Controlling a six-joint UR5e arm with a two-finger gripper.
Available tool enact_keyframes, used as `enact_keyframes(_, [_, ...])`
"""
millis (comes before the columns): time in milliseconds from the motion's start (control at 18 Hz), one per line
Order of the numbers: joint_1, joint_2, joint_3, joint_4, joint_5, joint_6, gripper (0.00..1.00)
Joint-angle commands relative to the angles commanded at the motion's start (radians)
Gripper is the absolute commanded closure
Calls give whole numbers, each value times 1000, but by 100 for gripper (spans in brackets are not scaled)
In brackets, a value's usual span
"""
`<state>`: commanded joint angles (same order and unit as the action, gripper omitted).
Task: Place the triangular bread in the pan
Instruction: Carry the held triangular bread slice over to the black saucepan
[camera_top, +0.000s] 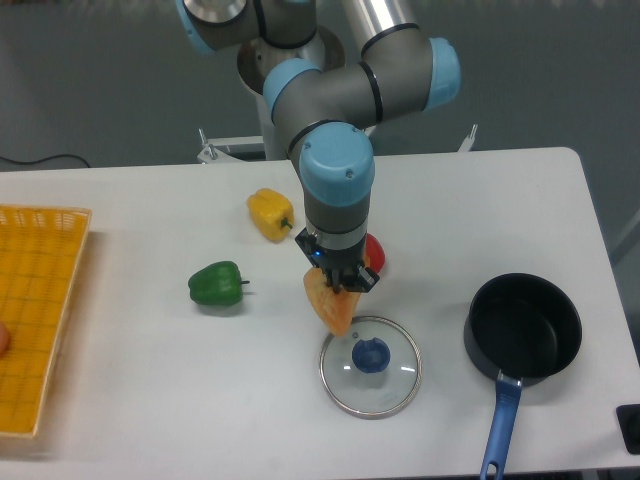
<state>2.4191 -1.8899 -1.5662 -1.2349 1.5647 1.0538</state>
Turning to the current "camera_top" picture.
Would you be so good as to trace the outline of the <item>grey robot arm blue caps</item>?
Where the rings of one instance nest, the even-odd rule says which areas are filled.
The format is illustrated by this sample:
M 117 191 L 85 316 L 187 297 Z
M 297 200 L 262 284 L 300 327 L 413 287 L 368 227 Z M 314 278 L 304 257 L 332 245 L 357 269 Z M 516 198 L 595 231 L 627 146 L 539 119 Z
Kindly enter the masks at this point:
M 312 1 L 180 1 L 192 44 L 235 46 L 245 85 L 263 99 L 304 194 L 296 241 L 335 291 L 367 292 L 378 275 L 364 261 L 375 165 L 367 130 L 452 101 L 461 87 L 454 47 L 421 31 L 404 1 L 348 1 L 354 65 L 331 64 L 341 44 Z

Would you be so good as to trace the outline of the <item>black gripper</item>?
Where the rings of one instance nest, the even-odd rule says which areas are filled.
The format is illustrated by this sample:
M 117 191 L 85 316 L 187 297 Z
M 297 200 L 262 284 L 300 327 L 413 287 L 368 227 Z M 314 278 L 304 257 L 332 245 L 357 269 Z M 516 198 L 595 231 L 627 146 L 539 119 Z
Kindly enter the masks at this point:
M 336 294 L 343 290 L 369 292 L 380 279 L 365 265 L 366 237 L 346 249 L 330 249 L 321 246 L 315 236 L 303 229 L 295 241 L 311 265 L 322 270 L 327 286 Z

